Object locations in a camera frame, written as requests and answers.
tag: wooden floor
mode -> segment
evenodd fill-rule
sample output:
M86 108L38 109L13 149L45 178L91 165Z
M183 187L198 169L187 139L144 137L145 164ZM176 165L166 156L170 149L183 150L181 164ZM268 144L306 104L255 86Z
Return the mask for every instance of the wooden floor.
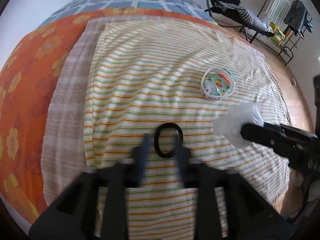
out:
M216 21L219 24L229 26L229 24L220 20ZM245 39L244 34L239 33L239 28L228 28L228 30L236 33L239 36L242 36ZM305 131L314 132L314 127L311 121L307 103L301 93L301 90L298 85L294 87L291 83L293 75L290 69L285 67L284 62L279 57L275 56L268 50L255 43L252 44L252 47L265 55L266 62L270 65L274 75L276 76L281 91L284 95L284 100L289 108L292 125Z

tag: bed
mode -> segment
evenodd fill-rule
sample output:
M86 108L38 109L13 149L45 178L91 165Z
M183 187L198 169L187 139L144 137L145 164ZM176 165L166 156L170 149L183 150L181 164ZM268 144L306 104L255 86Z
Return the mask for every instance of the bed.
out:
M114 79L110 80L110 75L126 76L129 83L117 79L117 82L108 88L111 90L102 90L100 93L116 97L117 94L113 94L114 90L124 89L126 92L121 96L132 100L116 100L111 103L115 107L112 107L113 111L108 118L121 119L115 113L122 111L125 120L122 118L116 124L108 123L111 126L115 125L112 130L108 130L108 133L112 134L111 137L97 137L93 129L95 124L90 123L93 119L90 106L86 103L95 98L95 95L88 94L86 89L87 83L90 84L90 78L95 80L95 75L89 72L93 71L94 65L97 68L106 66L110 55L114 54L113 50L108 50L108 45L119 42L117 39L124 37L126 33L132 33L134 36L135 28L141 31L139 35L144 35L141 36L142 40L148 40L146 30L154 35L155 38L150 40L149 46L158 49L159 57L163 59L161 64L165 65L159 65L158 58L149 59L153 63L149 63L148 66L145 65L146 62L138 63L135 61L136 58L126 58L132 65L142 64L144 68L127 69L126 72L117 73L114 68L102 71L108 73L103 77L106 83L115 82ZM180 42L170 41L166 31L177 35ZM114 34L114 40L108 43L106 40L110 33ZM189 36L193 36L197 41L194 48L185 47L191 43ZM199 37L203 40L208 39L208 44L204 45ZM171 52L175 52L176 49L187 54L183 57L179 54L168 59L165 55L170 53L157 47L159 44L157 45L156 41L161 39L174 44L174 47L170 48ZM100 47L109 52L98 53L97 49ZM133 49L130 53L134 55L138 52ZM140 49L139 53L142 53L139 54L140 57L150 57L148 53L151 52ZM117 65L122 63L120 58L112 60L115 60ZM209 65L217 64L230 68L239 79L239 83L236 93L229 100L211 102L202 97L197 83L201 79L201 73L204 73ZM146 85L146 80L140 80L142 87L139 91L142 89L148 99L153 100L151 105L146 103L143 96L139 97L138 90L128 89L134 85L130 82L144 71L149 71L148 75L155 75L152 82L156 85L152 88ZM168 79L156 76L159 71ZM175 76L179 75L183 75L185 79L175 80ZM128 87L119 88L119 82ZM166 85L177 88L176 90L182 91L185 96L181 96L179 92L175 94L175 89L166 90L163 87ZM150 89L160 92L154 95L149 93ZM154 103L159 101L159 98L179 98L180 101L177 104L166 100ZM215 136L212 128L213 118L224 114L233 104L248 101L260 105L261 114L266 121L291 125L282 92L270 67L264 62L264 56L242 38L218 27L212 18L191 0L74 0L50 16L38 29L26 35L1 71L0 197L20 228L28 234L32 223L84 166L108 167L137 145L142 133L152 133L162 122L176 122L185 131L186 146L191 148L196 156L217 168L236 167L258 192L273 204L289 181L287 160L258 145L245 149L233 147L225 138ZM141 109L151 110L145 112L140 111ZM70 120L75 122L67 124L68 116L72 115L76 115L77 119L70 117ZM84 118L85 122L79 122L79 118ZM129 128L135 132L128 132L126 129ZM64 135L74 141L63 140ZM134 139L124 146L119 138L127 135ZM86 136L92 140L105 140L107 144L102 146L104 150L96 151L96 148L88 143L90 140L87 140ZM164 140L164 144L168 145L169 142ZM97 158L100 155L103 156L103 160ZM170 229L167 226L171 223L170 219L164 218L163 215L155 216L153 223L141 229L143 212L137 214L138 212L132 211L137 216L129 223L132 239L150 239L150 236L152 239L191 239L195 192L180 188L172 161L164 162L157 158L154 152L150 158L146 188L131 192L128 200L130 210L145 209L151 216L169 212L165 217L178 215L177 221L182 222L174 224ZM167 170L164 173L154 173L153 168L156 167ZM104 194L102 189L99 199L100 210L103 209ZM227 234L223 194L219 189L217 197L220 198L221 224L224 233ZM163 210L162 206L166 201L169 205L166 203L166 209ZM158 203L157 210L150 208L153 202Z

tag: black ring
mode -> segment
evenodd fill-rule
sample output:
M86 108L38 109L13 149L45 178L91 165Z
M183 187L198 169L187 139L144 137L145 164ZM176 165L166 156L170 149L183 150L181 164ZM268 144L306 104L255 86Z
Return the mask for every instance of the black ring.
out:
M173 156L175 156L175 154L173 153L173 150L167 154L164 154L161 150L160 150L160 147L159 147L159 137L160 137L160 133L163 129L166 129L166 128L174 128L178 131L179 133L179 142L180 142L180 146L182 146L182 143L183 143L183 132L182 132L182 129L180 128L180 126L178 126L176 123L173 123L173 122L167 122L167 123L163 123L161 124L156 132L155 132L155 138L154 138L154 142L153 142L153 145L155 147L155 151L156 153L161 157L161 158L164 158L164 159L170 159L172 158Z

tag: white plastic bag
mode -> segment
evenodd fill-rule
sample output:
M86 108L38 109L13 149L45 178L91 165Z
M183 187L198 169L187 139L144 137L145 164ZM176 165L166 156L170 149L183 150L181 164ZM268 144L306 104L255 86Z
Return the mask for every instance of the white plastic bag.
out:
M226 115L218 117L212 123L215 135L224 135L230 143L238 148L245 148L252 143L244 140L240 134L244 124L264 125L259 106L251 102L233 106Z

